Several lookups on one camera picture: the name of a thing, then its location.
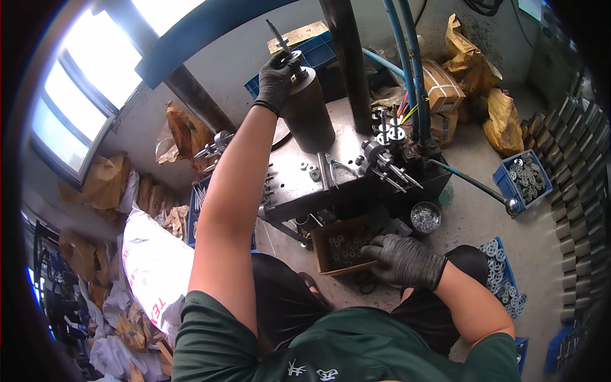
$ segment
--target black shorts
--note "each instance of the black shorts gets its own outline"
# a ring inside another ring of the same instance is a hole
[[[486,285],[488,262],[479,249],[462,245],[445,254],[458,269]],[[287,346],[293,338],[330,312],[288,265],[265,254],[252,255],[259,336],[268,347]],[[430,290],[414,290],[391,313],[444,356],[460,334],[450,309]]]

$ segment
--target blue hose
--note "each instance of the blue hose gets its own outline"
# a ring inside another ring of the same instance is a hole
[[[365,54],[367,57],[373,59],[375,62],[381,64],[383,67],[392,71],[393,73],[395,73],[396,75],[398,75],[399,77],[405,80],[405,73],[403,73],[400,67],[396,66],[392,62],[389,62],[388,60],[384,59],[383,57],[380,57],[377,54],[375,54],[374,52],[367,50],[365,48],[363,48],[363,54]]]
[[[382,2],[384,3],[384,8],[386,8],[386,13],[388,13],[390,27],[392,28],[392,33],[395,35],[395,41],[397,42],[397,50],[399,51],[401,66],[403,67],[404,73],[403,79],[405,80],[405,86],[408,92],[409,107],[413,108],[416,106],[414,78],[412,77],[412,68],[409,64],[409,53],[405,45],[405,39],[403,38],[403,30],[401,30],[399,16],[397,16],[397,10],[395,10],[395,4],[392,0],[382,0]],[[415,131],[420,131],[419,116],[417,114],[412,114],[412,126]]]
[[[409,8],[408,0],[398,0],[399,9],[403,14],[403,23],[405,24],[405,32],[408,35],[409,48],[412,51],[412,65],[414,67],[414,77],[416,84],[416,97],[418,99],[418,115],[420,120],[420,144],[426,146],[426,141],[431,135],[431,109],[426,100],[428,96],[424,88],[424,76],[422,73],[422,60],[420,59],[420,47],[418,46],[418,37],[416,35],[416,27],[412,17],[412,10]],[[410,108],[415,104],[410,101]]]

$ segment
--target metal bowl of washers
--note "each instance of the metal bowl of washers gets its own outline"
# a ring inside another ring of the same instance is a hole
[[[417,235],[430,235],[441,225],[441,212],[431,202],[420,202],[409,213],[409,225]]]

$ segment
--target pliers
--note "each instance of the pliers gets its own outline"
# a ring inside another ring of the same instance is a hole
[[[324,157],[327,159],[327,163],[329,165],[329,173],[331,174],[331,180],[333,181],[333,184],[335,185],[335,187],[339,188],[339,186],[337,185],[337,182],[335,181],[335,174],[334,174],[334,169],[336,166],[346,169],[348,172],[350,172],[350,174],[354,175],[357,179],[359,178],[359,176],[356,174],[356,171],[352,170],[347,165],[338,161],[332,155],[324,153]]]

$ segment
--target black glove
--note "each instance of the black glove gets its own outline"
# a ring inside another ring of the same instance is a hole
[[[430,290],[437,288],[448,260],[445,255],[429,251],[418,240],[394,233],[376,236],[370,245],[361,248],[360,253],[382,263],[372,269],[380,280]]]
[[[259,72],[259,96],[254,105],[265,106],[272,110],[278,117],[280,111],[287,102],[288,93],[291,90],[291,77],[297,73],[301,61],[292,59],[286,65],[281,63],[288,53],[281,50],[261,68]]]

